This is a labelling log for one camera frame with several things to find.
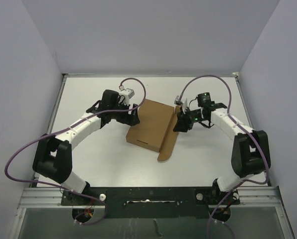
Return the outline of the brown cardboard box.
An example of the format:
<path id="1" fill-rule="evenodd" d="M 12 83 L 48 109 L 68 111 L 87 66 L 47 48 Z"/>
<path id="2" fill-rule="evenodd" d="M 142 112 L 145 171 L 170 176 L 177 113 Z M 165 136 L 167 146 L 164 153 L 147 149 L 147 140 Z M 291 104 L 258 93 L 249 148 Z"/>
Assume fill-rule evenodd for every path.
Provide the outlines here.
<path id="1" fill-rule="evenodd" d="M 157 152 L 158 162 L 169 160 L 178 136 L 173 128 L 179 111 L 179 106 L 172 107 L 146 99 L 138 110 L 140 123 L 130 127 L 126 141 Z"/>

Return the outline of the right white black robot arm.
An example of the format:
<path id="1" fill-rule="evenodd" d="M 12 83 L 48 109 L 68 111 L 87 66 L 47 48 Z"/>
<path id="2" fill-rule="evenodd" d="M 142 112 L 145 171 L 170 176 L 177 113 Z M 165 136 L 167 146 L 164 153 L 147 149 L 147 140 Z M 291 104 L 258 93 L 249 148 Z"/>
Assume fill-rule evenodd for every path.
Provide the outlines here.
<path id="1" fill-rule="evenodd" d="M 210 187 L 210 198 L 220 204 L 227 200 L 229 191 L 244 182 L 254 183 L 253 176 L 267 172 L 271 166 L 268 136 L 244 125 L 229 113 L 223 103 L 211 100 L 210 93 L 196 96 L 198 109 L 191 110 L 187 101 L 177 96 L 174 103 L 179 106 L 174 132 L 188 132 L 199 123 L 205 128 L 219 127 L 233 142 L 230 165 L 226 174 L 216 178 Z"/>

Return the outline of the aluminium table frame rail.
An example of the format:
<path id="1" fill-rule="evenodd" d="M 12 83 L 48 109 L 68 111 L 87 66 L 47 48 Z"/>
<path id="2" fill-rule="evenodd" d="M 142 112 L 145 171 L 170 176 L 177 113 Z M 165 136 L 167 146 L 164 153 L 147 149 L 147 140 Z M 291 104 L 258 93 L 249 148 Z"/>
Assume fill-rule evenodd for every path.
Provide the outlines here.
<path id="1" fill-rule="evenodd" d="M 248 122 L 234 77 L 73 77 L 50 134 L 37 144 L 36 184 L 63 190 L 74 223 L 207 219 L 281 204 L 267 186 L 267 134 Z"/>

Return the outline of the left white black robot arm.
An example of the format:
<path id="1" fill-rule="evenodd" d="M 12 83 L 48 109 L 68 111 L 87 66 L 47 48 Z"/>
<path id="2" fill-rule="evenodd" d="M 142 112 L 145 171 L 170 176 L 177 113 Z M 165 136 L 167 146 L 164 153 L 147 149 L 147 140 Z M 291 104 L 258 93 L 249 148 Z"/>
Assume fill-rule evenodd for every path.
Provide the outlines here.
<path id="1" fill-rule="evenodd" d="M 133 89 L 120 92 L 105 90 L 102 99 L 94 103 L 69 130 L 39 141 L 32 169 L 62 187 L 73 191 L 72 198 L 80 205 L 90 200 L 88 183 L 73 172 L 73 149 L 93 132 L 111 120 L 134 126 L 140 123 L 136 104 L 130 105 Z"/>

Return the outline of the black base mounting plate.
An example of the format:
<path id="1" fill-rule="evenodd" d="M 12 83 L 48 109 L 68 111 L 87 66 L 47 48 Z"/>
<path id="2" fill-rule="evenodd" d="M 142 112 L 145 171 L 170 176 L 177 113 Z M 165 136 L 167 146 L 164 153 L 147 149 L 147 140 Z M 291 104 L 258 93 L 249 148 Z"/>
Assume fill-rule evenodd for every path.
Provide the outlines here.
<path id="1" fill-rule="evenodd" d="M 107 219 L 174 219 L 194 217 L 207 219 L 211 207 L 221 204 L 215 216 L 227 219 L 232 205 L 240 204 L 237 190 L 224 193 L 221 200 L 210 198 L 210 187 L 88 187 L 81 197 L 64 192 L 63 206 L 74 206 L 72 216 L 86 222 L 90 206 L 108 206 Z"/>

